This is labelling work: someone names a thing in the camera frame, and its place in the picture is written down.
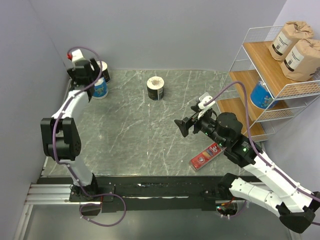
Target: wooden shelf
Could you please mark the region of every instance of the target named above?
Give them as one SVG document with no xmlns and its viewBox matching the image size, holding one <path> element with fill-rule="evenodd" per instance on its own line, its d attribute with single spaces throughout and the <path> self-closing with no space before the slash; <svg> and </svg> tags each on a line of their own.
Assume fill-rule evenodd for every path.
<svg viewBox="0 0 320 240">
<path fill-rule="evenodd" d="M 241 132 L 244 134 L 247 131 L 246 109 L 241 99 L 237 97 L 237 98 L 218 100 L 217 104 L 221 113 L 229 112 L 229 113 L 234 113 L 236 115 L 236 118 L 243 124 Z M 250 130 L 251 130 L 252 136 L 265 134 L 265 131 L 260 123 L 255 123 Z"/>
<path fill-rule="evenodd" d="M 268 47 L 271 44 L 272 41 L 245 42 L 243 47 L 266 82 L 269 90 L 276 97 L 287 84 L 297 84 L 299 82 L 284 76 L 280 67 L 281 62 L 274 60 L 269 52 Z M 320 92 L 320 87 L 314 83 L 312 87 L 293 87 L 290 93 L 288 92 L 287 94 L 288 96 L 296 96 L 317 92 Z"/>
<path fill-rule="evenodd" d="M 232 71 L 229 73 L 232 81 L 240 81 L 244 84 L 246 89 L 246 97 L 248 99 L 248 112 L 252 121 L 258 119 L 258 117 L 264 112 L 263 109 L 256 107 L 250 100 L 250 94 L 255 88 L 260 76 L 256 70 L 247 70 L 247 71 Z M 237 92 L 240 95 L 243 105 L 245 104 L 245 94 L 239 84 L 235 85 Z M 285 101 L 279 101 L 272 110 L 286 109 L 288 108 Z"/>
</svg>

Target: floor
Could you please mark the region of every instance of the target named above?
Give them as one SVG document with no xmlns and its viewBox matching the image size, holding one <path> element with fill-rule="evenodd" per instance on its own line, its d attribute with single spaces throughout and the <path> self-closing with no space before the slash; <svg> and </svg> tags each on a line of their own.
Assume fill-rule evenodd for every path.
<svg viewBox="0 0 320 240">
<path fill-rule="evenodd" d="M 190 106 L 204 92 L 212 96 L 222 87 L 227 73 L 204 70 L 113 70 L 108 95 L 93 99 L 84 109 L 77 125 L 84 159 L 97 176 L 223 176 L 248 173 L 219 155 L 198 172 L 189 161 L 210 140 L 203 133 L 182 137 L 175 119 L 191 116 Z M 147 80 L 164 79 L 164 98 L 151 100 Z M 45 176 L 66 176 L 66 169 L 52 159 Z"/>
<path fill-rule="evenodd" d="M 123 213 L 99 214 L 111 224 Z M 200 209 L 128 211 L 113 227 L 100 227 L 79 217 L 78 205 L 35 205 L 24 240 L 290 240 L 288 229 L 270 211 L 249 204 L 231 220 Z"/>
</svg>

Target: marble table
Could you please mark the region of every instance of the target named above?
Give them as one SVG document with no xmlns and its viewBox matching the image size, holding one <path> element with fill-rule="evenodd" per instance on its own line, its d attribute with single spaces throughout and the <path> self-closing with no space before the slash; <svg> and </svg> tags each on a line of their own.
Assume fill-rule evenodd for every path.
<svg viewBox="0 0 320 240">
<path fill-rule="evenodd" d="M 248 174 L 223 154 L 198 172 L 189 161 L 212 141 L 203 133 L 182 137 L 175 119 L 191 116 L 191 105 L 204 92 L 219 92 L 226 72 L 205 70 L 113 70 L 108 95 L 93 99 L 77 124 L 84 159 L 97 176 L 223 176 Z M 164 98 L 151 100 L 147 80 L 164 79 Z M 44 176 L 66 176 L 48 159 Z"/>
</svg>

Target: wire shelf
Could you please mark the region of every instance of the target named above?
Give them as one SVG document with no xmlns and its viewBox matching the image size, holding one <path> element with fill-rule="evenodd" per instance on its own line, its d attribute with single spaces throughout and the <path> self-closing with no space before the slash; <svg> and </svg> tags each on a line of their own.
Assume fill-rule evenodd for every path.
<svg viewBox="0 0 320 240">
<path fill-rule="evenodd" d="M 244 43 L 273 41 L 283 26 L 264 26 L 249 28 Z"/>
<path fill-rule="evenodd" d="M 293 99 L 320 94 L 319 73 L 315 74 L 314 81 L 287 84 L 276 96 L 277 99 Z"/>
<path fill-rule="evenodd" d="M 255 66 L 252 64 L 250 59 L 235 60 L 230 72 L 240 72 L 247 70 L 255 70 Z"/>
<path fill-rule="evenodd" d="M 259 118 L 257 119 L 257 122 L 292 118 L 296 114 L 298 114 L 303 108 L 305 108 L 305 106 L 284 108 L 284 109 L 277 109 L 277 110 L 266 110 L 259 116 Z"/>
<path fill-rule="evenodd" d="M 234 98 L 239 98 L 239 94 L 237 90 L 230 90 L 230 91 L 225 91 L 223 92 L 217 99 L 218 100 L 224 100 L 224 99 L 234 99 Z"/>
<path fill-rule="evenodd" d="M 276 133 L 272 126 L 273 120 L 294 118 L 305 107 L 298 103 L 296 98 L 313 97 L 320 95 L 320 68 L 313 75 L 312 80 L 306 82 L 295 82 L 286 78 L 280 68 L 280 63 L 275 61 L 269 52 L 269 46 L 281 31 L 283 26 L 268 26 L 250 28 L 245 36 L 242 46 L 235 57 L 230 68 L 229 75 L 221 89 L 232 81 L 242 82 L 248 91 L 254 89 L 259 80 L 265 83 L 266 90 L 270 93 L 273 101 L 279 101 L 274 108 L 258 109 L 253 103 L 248 102 L 249 116 L 252 120 L 252 138 L 256 142 L 266 141 Z M 244 102 L 244 95 L 240 87 L 229 88 L 217 100 L 239 98 Z M 240 118 L 244 117 L 242 106 L 236 101 L 227 101 L 232 106 L 222 106 L 224 110 L 237 111 Z"/>
<path fill-rule="evenodd" d="M 255 142 L 261 142 L 268 140 L 272 135 L 276 133 L 272 123 L 270 121 L 260 122 L 265 134 L 252 136 L 252 140 Z"/>
</svg>

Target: white wall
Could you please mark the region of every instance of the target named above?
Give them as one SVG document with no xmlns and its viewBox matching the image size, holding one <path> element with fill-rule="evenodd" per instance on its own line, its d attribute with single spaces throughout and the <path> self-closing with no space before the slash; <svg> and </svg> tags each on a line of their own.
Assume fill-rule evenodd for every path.
<svg viewBox="0 0 320 240">
<path fill-rule="evenodd" d="M 13 238 L 45 155 L 40 121 L 62 102 L 67 74 L 28 1 L 0 1 L 0 239 Z"/>
<path fill-rule="evenodd" d="M 314 39 L 320 39 L 319 0 L 287 0 L 274 26 L 287 21 L 306 21 L 315 31 Z"/>
<path fill-rule="evenodd" d="M 274 25 L 290 20 L 308 22 L 320 39 L 319 0 L 287 0 Z M 285 172 L 312 191 L 320 191 L 320 98 L 265 144 L 266 152 Z M 320 222 L 320 210 L 316 212 Z M 310 226 L 303 240 L 318 240 L 319 226 Z"/>
<path fill-rule="evenodd" d="M 286 0 L 29 0 L 61 56 L 94 48 L 112 69 L 228 71 L 249 28 Z"/>
</svg>

